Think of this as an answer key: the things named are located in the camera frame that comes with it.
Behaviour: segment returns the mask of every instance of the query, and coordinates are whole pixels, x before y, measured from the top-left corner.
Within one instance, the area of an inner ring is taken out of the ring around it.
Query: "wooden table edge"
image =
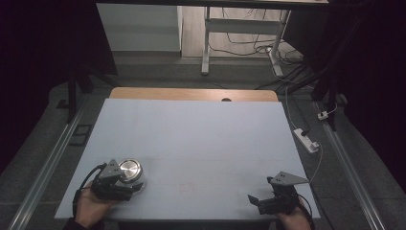
[[[271,90],[245,89],[191,89],[191,88],[144,88],[117,87],[110,99],[179,100],[179,101],[223,101],[232,102],[278,102]]]

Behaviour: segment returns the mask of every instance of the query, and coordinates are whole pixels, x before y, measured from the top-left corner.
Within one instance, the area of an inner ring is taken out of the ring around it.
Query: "metal cylinder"
[[[143,184],[142,188],[135,193],[140,193],[146,186],[146,176],[143,170],[143,166],[138,160],[135,159],[125,159],[119,163],[120,169],[123,171],[120,182],[123,183],[125,187],[135,188],[139,184]]]

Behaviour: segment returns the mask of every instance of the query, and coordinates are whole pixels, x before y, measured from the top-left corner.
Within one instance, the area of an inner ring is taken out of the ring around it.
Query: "black cable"
[[[214,49],[214,48],[210,45],[210,43],[209,43],[209,47],[210,47],[210,49],[212,49],[212,50],[214,50],[214,51],[223,52],[223,53],[227,53],[227,54],[231,54],[231,55],[236,55],[236,56],[251,56],[251,55],[255,55],[255,54],[257,53],[257,52],[253,52],[253,53],[248,53],[248,54],[237,54],[237,53],[233,53],[233,52],[226,51],[226,50],[217,50],[217,49]]]
[[[242,19],[245,19],[245,18],[251,16],[251,14],[253,14],[253,11],[254,11],[254,9],[250,9],[250,10],[248,11],[247,15],[244,16]]]
[[[261,89],[261,88],[263,88],[263,87],[270,86],[270,85],[272,85],[272,84],[278,83],[279,81],[281,81],[281,80],[274,80],[274,81],[272,81],[272,82],[269,82],[269,83],[266,83],[266,84],[262,84],[262,85],[258,86],[257,88],[255,88],[254,90],[259,90],[259,89]]]
[[[285,65],[292,65],[292,64],[301,64],[301,63],[303,63],[303,61],[302,60],[298,60],[298,59],[296,59],[297,61],[294,61],[294,60],[292,60],[292,59],[288,59],[288,58],[285,58],[285,57],[282,57],[282,55],[281,55],[281,52],[278,50],[278,56],[279,56],[279,61],[280,62],[282,62],[283,64],[285,64]]]
[[[266,15],[266,9],[263,12],[262,21],[263,21],[263,19],[265,19],[265,15]],[[257,35],[257,39],[255,39],[255,42],[254,42],[254,45],[253,45],[254,50],[256,50],[257,52],[258,52],[258,50],[257,50],[255,45],[257,44],[258,38],[259,38],[259,34]]]
[[[298,67],[296,67],[294,70],[298,70],[298,69],[299,69],[299,71],[296,72],[296,74],[295,74],[290,80],[286,80],[283,84],[281,84],[281,85],[275,90],[275,92],[276,92],[277,94],[279,94],[278,91],[279,91],[282,87],[284,87],[284,86],[288,85],[289,83],[291,83],[290,81],[296,79],[306,68],[307,68],[307,66],[304,65],[304,64],[301,64],[301,65],[299,65]]]
[[[210,83],[212,83],[213,85],[216,85],[216,86],[218,86],[218,87],[220,87],[220,88],[222,88],[222,89],[228,89],[227,87],[224,87],[223,85],[221,85],[221,84],[219,84],[219,83],[216,83],[216,82],[214,82],[214,81],[210,81]]]
[[[253,10],[254,10],[254,9],[249,10],[249,11],[248,11],[249,15],[245,16],[243,19],[247,18],[248,16],[251,16]],[[226,15],[227,15],[227,18],[230,18],[229,15],[227,14],[227,12],[224,10],[224,8],[222,8],[222,13],[223,13],[223,18],[226,18],[226,17],[225,17]],[[263,13],[262,20],[265,18],[265,14],[266,14],[266,10],[265,10],[264,13]],[[255,44],[257,44],[257,43],[259,43],[259,42],[275,41],[275,39],[258,40],[259,34],[258,34],[257,39],[256,39],[255,41],[233,41],[233,40],[230,38],[230,34],[229,34],[229,33],[226,33],[226,35],[227,35],[227,38],[228,38],[228,40],[229,40],[230,43],[234,43],[234,44],[252,44],[252,43],[254,43],[254,49],[255,49]]]
[[[300,65],[300,66],[296,67],[294,70],[290,71],[286,76],[284,76],[284,78],[288,78],[291,74],[293,74],[293,73],[294,73],[296,70],[298,70],[301,66],[302,66],[302,65]],[[262,85],[258,86],[257,88],[255,88],[254,90],[261,89],[261,88],[263,88],[263,87],[265,87],[265,86],[269,86],[269,85],[278,83],[278,82],[280,82],[280,81],[282,81],[282,80],[281,80],[281,79],[277,79],[277,80],[274,80],[274,81],[272,81],[272,82],[269,82],[269,83],[266,83],[266,84],[262,84]]]
[[[282,10],[281,10],[281,12],[280,12],[280,21],[282,20]],[[286,55],[287,54],[289,54],[289,53],[291,53],[291,52],[294,52],[294,51],[296,51],[296,50],[293,50],[293,51],[289,51],[289,52],[287,52],[286,54],[285,54],[285,56],[284,56],[284,58],[281,56],[281,52],[278,50],[278,54],[279,54],[279,56],[280,56],[280,61],[283,63],[283,64],[285,64],[285,65],[291,65],[291,64],[298,64],[298,63],[303,63],[302,61],[291,61],[290,59],[287,59],[286,58]]]
[[[310,210],[310,216],[313,217],[313,211],[311,210],[310,203],[307,201],[307,199],[304,196],[302,196],[300,194],[298,194],[298,196],[300,196],[302,199],[304,199],[304,201],[307,203],[308,209]]]
[[[293,53],[293,52],[296,52],[296,51],[298,51],[298,50],[294,49],[294,50],[291,50],[291,51],[289,51],[289,52],[286,52],[286,54],[284,54],[284,57],[286,58],[286,56],[287,56],[288,54]]]
[[[106,167],[106,163],[102,164],[102,165],[98,165],[97,167],[95,167],[95,169],[93,169],[89,174],[86,175],[86,177],[84,178],[83,182],[81,182],[81,185],[79,187],[79,189],[75,192],[75,196],[74,199],[72,200],[72,212],[74,214],[74,218],[76,217],[76,212],[77,212],[77,207],[78,207],[78,201],[79,201],[79,197],[80,197],[80,193],[81,191],[84,189],[84,185],[86,184],[87,180],[89,179],[89,177],[97,170],[102,170]]]
[[[266,54],[266,53],[267,53],[266,49],[267,49],[267,48],[272,48],[272,47],[273,47],[273,44],[272,44],[272,45],[269,44],[269,45],[257,46],[257,47],[254,47],[254,49],[255,49],[255,51],[256,51],[258,54]]]
[[[308,213],[307,209],[303,206],[302,203],[298,204],[298,208],[300,210],[302,210],[302,212],[304,213],[305,218],[307,219],[308,224],[310,225],[310,229],[311,230],[315,230],[316,229],[316,225],[314,224],[313,218],[311,217],[311,215]]]
[[[313,185],[312,185],[312,184],[309,184],[309,186],[310,186],[311,191],[314,191],[313,188],[312,188]],[[314,198],[316,199],[316,201],[319,203],[319,207],[320,207],[320,209],[322,210],[323,216],[325,216],[328,225],[330,226],[330,228],[331,228],[332,230],[335,230],[334,226],[333,226],[332,223],[331,223],[331,220],[329,219],[328,215],[326,214],[325,208],[324,208],[324,207],[322,206],[322,204],[320,203],[319,197],[317,196],[316,193],[313,193],[313,196],[314,196]]]

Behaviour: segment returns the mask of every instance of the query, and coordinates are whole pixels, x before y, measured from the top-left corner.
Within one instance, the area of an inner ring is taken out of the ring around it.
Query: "hand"
[[[305,213],[298,207],[289,215],[284,213],[275,214],[281,220],[285,230],[310,230],[310,224],[305,217]]]
[[[117,204],[117,200],[101,200],[90,190],[92,182],[86,185],[80,193],[75,222],[85,228],[90,228],[99,222],[108,209]]]

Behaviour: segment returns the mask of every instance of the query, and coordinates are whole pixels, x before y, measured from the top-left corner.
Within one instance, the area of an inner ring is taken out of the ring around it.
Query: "white table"
[[[114,220],[269,219],[247,195],[270,198],[266,176],[279,171],[305,177],[281,103],[108,99],[56,219],[72,216],[83,178],[112,158],[139,160],[147,176],[140,195],[111,210]],[[309,186],[296,189],[319,218]]]

